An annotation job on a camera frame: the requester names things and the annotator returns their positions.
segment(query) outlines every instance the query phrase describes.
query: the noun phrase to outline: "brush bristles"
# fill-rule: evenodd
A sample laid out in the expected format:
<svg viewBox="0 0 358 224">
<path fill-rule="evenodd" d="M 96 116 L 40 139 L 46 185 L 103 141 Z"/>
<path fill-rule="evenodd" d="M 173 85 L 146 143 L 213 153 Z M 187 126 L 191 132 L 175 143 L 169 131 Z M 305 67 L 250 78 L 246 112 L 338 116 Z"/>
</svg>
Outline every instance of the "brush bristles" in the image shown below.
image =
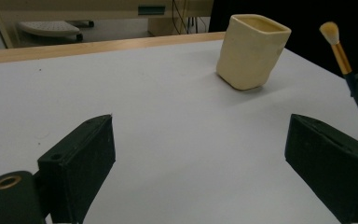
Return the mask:
<svg viewBox="0 0 358 224">
<path fill-rule="evenodd" d="M 338 44 L 339 31 L 338 26 L 334 22 L 325 22 L 323 25 L 321 25 L 319 30 L 330 45 Z"/>
</svg>

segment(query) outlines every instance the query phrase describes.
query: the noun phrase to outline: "brass screw hole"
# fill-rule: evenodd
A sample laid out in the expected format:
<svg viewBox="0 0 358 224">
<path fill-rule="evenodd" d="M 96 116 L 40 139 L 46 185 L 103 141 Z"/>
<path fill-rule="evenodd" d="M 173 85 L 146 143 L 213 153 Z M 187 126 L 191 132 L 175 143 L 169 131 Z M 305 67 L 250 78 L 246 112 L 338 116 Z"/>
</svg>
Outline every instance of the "brass screw hole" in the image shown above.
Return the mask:
<svg viewBox="0 0 358 224">
<path fill-rule="evenodd" d="M 0 179 L 0 189 L 9 189 L 17 185 L 21 181 L 21 176 L 19 175 L 10 175 L 5 178 Z"/>
</svg>

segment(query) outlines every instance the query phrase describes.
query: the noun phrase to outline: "makeup brush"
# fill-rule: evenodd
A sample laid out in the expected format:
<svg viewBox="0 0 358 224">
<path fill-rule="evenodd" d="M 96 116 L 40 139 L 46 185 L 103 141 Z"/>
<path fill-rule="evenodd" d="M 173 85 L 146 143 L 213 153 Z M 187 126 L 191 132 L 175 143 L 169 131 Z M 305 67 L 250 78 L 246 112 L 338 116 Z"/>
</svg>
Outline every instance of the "makeup brush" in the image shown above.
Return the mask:
<svg viewBox="0 0 358 224">
<path fill-rule="evenodd" d="M 339 41 L 338 26 L 333 21 L 328 21 L 322 24 L 319 30 L 327 42 L 331 45 L 339 65 L 339 69 L 341 70 L 342 75 L 345 77 L 345 80 L 347 81 L 348 87 L 351 91 L 351 96 L 353 97 L 356 91 L 355 74 L 352 72 L 347 55 L 345 54 L 344 48 L 342 48 L 341 42 Z M 355 97 L 353 98 L 358 107 L 358 100 L 356 100 Z"/>
</svg>

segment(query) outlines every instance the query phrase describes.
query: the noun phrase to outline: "square mug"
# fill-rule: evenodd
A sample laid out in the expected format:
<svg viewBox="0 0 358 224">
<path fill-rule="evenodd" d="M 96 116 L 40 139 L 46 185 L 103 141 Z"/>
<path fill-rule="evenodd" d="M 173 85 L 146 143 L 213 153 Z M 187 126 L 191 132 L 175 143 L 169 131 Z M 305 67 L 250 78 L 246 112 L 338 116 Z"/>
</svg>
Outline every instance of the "square mug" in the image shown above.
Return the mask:
<svg viewBox="0 0 358 224">
<path fill-rule="evenodd" d="M 216 73 L 240 91 L 264 85 L 291 33 L 290 28 L 262 15 L 232 15 Z"/>
</svg>

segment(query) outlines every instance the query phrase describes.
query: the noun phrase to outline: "white table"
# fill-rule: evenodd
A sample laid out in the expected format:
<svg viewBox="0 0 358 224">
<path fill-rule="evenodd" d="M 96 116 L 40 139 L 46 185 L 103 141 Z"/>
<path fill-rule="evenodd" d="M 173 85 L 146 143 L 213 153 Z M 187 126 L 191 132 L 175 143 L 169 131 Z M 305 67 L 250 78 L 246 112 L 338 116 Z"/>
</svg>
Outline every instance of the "white table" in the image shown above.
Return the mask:
<svg viewBox="0 0 358 224">
<path fill-rule="evenodd" d="M 284 50 L 262 87 L 216 73 L 221 40 L 0 63 L 0 175 L 113 115 L 117 162 L 85 223 L 339 223 L 285 161 L 293 113 L 358 140 L 343 79 Z"/>
</svg>

